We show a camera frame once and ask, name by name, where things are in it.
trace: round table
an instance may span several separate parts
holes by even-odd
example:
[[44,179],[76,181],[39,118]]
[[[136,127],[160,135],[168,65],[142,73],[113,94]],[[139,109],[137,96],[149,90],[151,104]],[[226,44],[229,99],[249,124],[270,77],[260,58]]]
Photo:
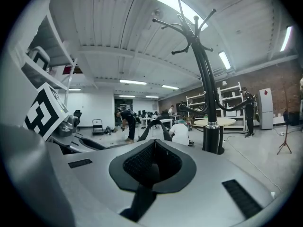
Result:
[[[218,155],[221,155],[224,153],[224,148],[222,147],[223,144],[223,132],[224,132],[224,126],[234,124],[236,122],[235,119],[229,119],[229,118],[221,118],[217,117],[217,123],[220,126],[220,138],[219,138],[219,147],[218,147]],[[208,124],[208,118],[197,120],[194,122],[197,126],[202,126],[204,128],[204,139],[203,139],[203,148],[205,149],[205,127]]]
[[[227,126],[236,123],[235,119],[230,119],[230,118],[220,118],[217,117],[217,122],[219,126]],[[195,125],[197,126],[206,126],[208,124],[208,118],[197,120],[194,122]]]

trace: coat rack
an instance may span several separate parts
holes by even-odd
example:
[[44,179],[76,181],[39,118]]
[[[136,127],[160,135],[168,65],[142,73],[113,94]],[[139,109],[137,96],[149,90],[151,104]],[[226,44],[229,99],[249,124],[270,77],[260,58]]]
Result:
[[214,73],[209,62],[209,59],[206,55],[205,51],[214,50],[212,48],[207,48],[203,46],[200,42],[200,32],[203,25],[207,22],[207,20],[216,12],[215,9],[211,11],[211,13],[204,19],[202,24],[198,25],[198,16],[194,16],[195,23],[188,23],[184,17],[181,0],[178,0],[180,14],[178,14],[178,19],[181,22],[167,24],[165,22],[159,21],[157,19],[153,19],[153,22],[164,25],[161,29],[171,28],[179,33],[181,33],[187,40],[187,47],[180,51],[172,51],[171,53],[178,54],[182,52],[188,52],[191,47],[195,58],[198,64],[198,68],[201,74],[201,81],[203,83],[204,95],[205,95],[205,104],[201,111],[194,110],[190,107],[187,107],[185,104],[180,104],[179,109],[181,111],[187,111],[194,114],[208,114],[208,124],[205,127],[205,151],[212,152],[218,154],[218,145],[219,145],[219,129],[220,126],[217,122],[217,114],[216,114],[216,104],[224,111],[235,111],[237,109],[242,108],[243,106],[250,104],[252,102],[252,98],[247,98],[242,103],[236,105],[233,108],[225,108],[221,105],[219,100],[219,95],[214,79]]

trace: gray floor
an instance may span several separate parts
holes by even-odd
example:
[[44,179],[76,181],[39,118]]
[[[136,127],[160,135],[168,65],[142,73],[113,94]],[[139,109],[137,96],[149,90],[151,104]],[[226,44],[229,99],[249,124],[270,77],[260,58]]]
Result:
[[[275,127],[278,133],[285,132],[285,126]],[[276,196],[281,191],[292,187],[301,172],[303,166],[303,133],[300,127],[290,127],[292,132],[287,137],[287,143],[292,151],[290,154],[285,146],[277,155],[279,146],[284,141],[284,136],[278,135],[275,130],[261,131],[255,129],[255,135],[244,138],[243,134],[224,134],[224,157],[246,171],[251,176],[261,181]],[[123,144],[128,136],[128,129],[119,130],[111,135],[92,136],[91,128],[81,129],[80,133],[104,146]],[[142,135],[144,129],[136,128],[135,141]],[[194,147],[201,150],[203,133],[197,129],[189,132],[189,138],[195,142]],[[147,139],[164,139],[162,129],[154,129],[149,132]]]

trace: white refrigerator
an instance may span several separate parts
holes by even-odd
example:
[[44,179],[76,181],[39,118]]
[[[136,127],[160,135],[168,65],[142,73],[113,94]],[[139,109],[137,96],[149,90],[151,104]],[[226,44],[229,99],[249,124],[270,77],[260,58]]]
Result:
[[270,88],[262,89],[258,92],[258,110],[260,128],[262,130],[272,129],[274,125],[274,108]]

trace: ceiling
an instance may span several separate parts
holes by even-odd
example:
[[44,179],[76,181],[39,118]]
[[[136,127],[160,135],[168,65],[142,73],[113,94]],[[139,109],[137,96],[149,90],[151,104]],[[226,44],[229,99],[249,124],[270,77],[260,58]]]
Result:
[[[240,72],[293,54],[294,43],[280,52],[286,26],[293,24],[276,0],[183,0],[202,18],[217,12],[201,32],[201,43],[218,77],[227,77],[218,53],[225,51],[233,72]],[[199,71],[185,38],[162,30],[154,17],[178,22],[177,13],[155,0],[52,0],[51,13],[62,40],[71,42],[78,65],[86,78],[71,85],[112,85],[116,94],[168,97],[175,94],[161,85],[179,87],[180,92],[200,85]],[[148,84],[125,85],[119,79]]]

